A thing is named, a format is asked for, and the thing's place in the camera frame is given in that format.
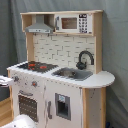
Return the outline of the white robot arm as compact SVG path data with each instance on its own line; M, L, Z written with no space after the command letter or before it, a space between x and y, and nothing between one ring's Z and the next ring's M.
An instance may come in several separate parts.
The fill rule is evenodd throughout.
M9 87L14 83L12 78L0 75L0 86ZM0 128L37 128L35 122L27 115L18 115L12 122Z

